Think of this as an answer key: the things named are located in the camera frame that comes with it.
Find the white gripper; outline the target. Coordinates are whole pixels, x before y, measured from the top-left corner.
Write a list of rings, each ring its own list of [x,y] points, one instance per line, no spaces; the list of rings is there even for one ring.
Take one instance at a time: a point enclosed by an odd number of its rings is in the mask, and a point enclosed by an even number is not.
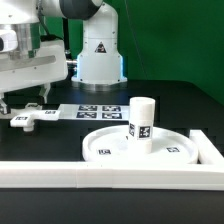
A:
[[[47,103],[51,82],[66,78],[67,63],[62,40],[43,42],[33,58],[11,59],[9,54],[19,46],[14,30],[0,30],[0,113],[11,113],[4,102],[6,92],[42,85],[39,96]]]

